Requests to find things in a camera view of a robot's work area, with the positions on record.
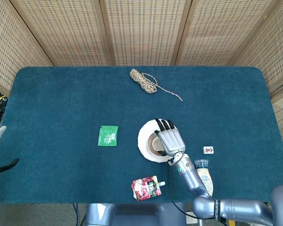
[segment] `rope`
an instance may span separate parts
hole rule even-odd
[[[145,75],[151,77],[155,81],[155,83],[152,82],[151,80],[147,79],[145,77]],[[145,90],[147,93],[155,93],[157,91],[157,87],[158,87],[158,88],[162,89],[163,91],[165,91],[169,94],[172,94],[172,95],[178,97],[181,101],[183,101],[182,98],[179,95],[177,95],[176,93],[170,92],[170,91],[160,87],[158,85],[157,80],[152,75],[149,75],[149,74],[146,74],[146,73],[140,73],[136,69],[132,69],[130,71],[130,77],[134,81],[136,81],[141,86],[141,88],[143,90]]]

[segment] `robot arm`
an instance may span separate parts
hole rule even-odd
[[[283,186],[276,187],[271,194],[273,211],[259,200],[225,199],[212,200],[202,183],[189,156],[185,154],[185,144],[170,120],[155,119],[160,131],[155,131],[167,155],[173,163],[190,193],[196,196],[192,204],[194,214],[202,219],[220,217],[236,221],[258,223],[266,226],[283,226]]]

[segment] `table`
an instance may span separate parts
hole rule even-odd
[[[0,203],[131,203],[134,179],[167,181],[167,163],[146,160],[139,129],[171,119],[192,160],[209,159],[213,198],[269,201],[283,184],[283,143],[264,77],[253,67],[141,66],[159,85],[147,94],[132,67],[27,67],[17,75],[2,124]],[[117,125],[117,147],[99,147],[101,125]],[[203,146],[215,154],[203,156]],[[193,200],[176,169],[176,202]],[[162,195],[145,202],[170,202]]]

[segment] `green sachet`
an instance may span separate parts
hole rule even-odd
[[[117,145],[118,126],[101,126],[98,146]]]

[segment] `plastic bottle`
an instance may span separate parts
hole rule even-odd
[[[156,176],[134,180],[131,185],[133,197],[142,201],[161,195],[160,187],[165,184],[164,181],[159,183]]]
[[[200,176],[202,182],[204,183],[204,186],[206,187],[209,195],[213,195],[213,181],[211,178],[211,175],[208,171],[208,160],[206,159],[199,159],[195,160],[196,170],[198,175]]]

